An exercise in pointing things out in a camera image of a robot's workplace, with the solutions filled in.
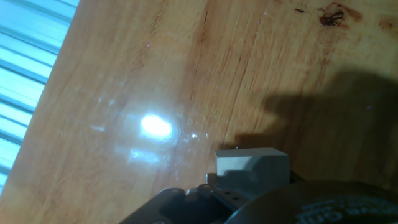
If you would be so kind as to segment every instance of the white plastic block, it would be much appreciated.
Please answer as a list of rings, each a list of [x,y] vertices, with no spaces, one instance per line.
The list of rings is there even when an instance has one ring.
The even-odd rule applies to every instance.
[[[290,182],[289,156],[273,148],[216,151],[217,186],[250,199]]]

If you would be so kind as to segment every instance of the blue corrugated panel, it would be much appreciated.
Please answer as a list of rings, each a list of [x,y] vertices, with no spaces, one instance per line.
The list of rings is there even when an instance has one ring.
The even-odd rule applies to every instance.
[[[0,0],[0,193],[78,0]]]

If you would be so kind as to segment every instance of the dark stain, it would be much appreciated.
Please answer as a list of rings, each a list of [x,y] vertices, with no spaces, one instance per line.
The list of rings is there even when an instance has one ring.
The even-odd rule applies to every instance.
[[[294,9],[294,10],[296,10],[297,12],[304,13],[304,10],[302,10],[302,9]]]
[[[121,112],[128,103],[129,103],[129,95],[123,93],[117,97],[115,106],[118,108],[118,111]]]
[[[343,29],[350,30],[350,28],[349,28],[348,25],[342,24],[342,23],[340,23],[340,22],[337,24],[337,27],[341,27],[341,28],[343,28]]]
[[[339,24],[339,20],[344,20],[344,13],[342,11],[338,11],[334,14],[324,13],[319,21],[324,26],[337,26]]]
[[[362,14],[357,10],[347,7],[343,4],[337,4],[337,3],[332,3],[332,4],[337,5],[337,7],[344,9],[344,11],[346,11],[355,20],[355,22],[359,22],[362,20]]]
[[[385,18],[379,23],[379,27],[393,38],[398,38],[398,18]]]

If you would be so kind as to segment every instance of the wood grain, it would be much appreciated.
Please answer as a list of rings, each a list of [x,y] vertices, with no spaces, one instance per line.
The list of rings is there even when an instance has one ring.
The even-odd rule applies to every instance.
[[[81,0],[0,220],[117,223],[204,183],[220,149],[274,147],[306,179],[397,191],[396,21],[394,0]],[[146,114],[167,140],[140,134]]]

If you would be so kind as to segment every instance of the wooden surface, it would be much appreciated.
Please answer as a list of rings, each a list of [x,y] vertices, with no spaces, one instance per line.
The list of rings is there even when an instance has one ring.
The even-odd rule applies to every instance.
[[[231,148],[398,190],[398,2],[332,3],[81,0],[0,220],[117,223]],[[148,114],[166,138],[142,133]]]

